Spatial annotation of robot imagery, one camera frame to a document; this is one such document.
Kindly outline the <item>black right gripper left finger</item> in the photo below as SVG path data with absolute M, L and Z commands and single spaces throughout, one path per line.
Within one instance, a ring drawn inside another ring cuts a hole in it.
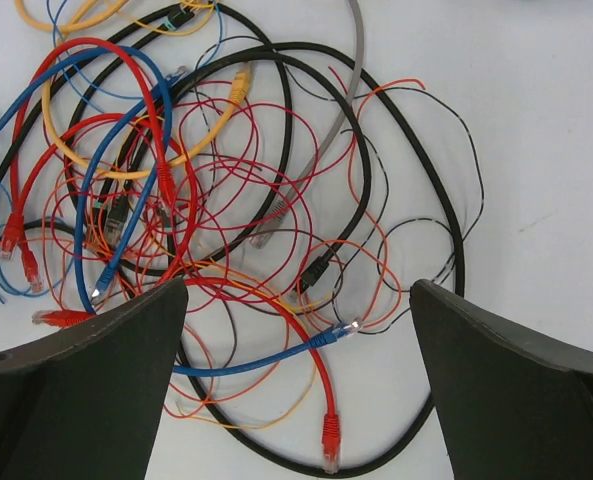
M 174 279 L 0 351 L 0 479 L 142 479 L 180 344 Z

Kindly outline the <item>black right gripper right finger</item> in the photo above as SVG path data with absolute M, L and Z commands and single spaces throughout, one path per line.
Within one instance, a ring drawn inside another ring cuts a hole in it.
M 457 479 L 593 479 L 593 352 L 428 281 L 413 323 Z

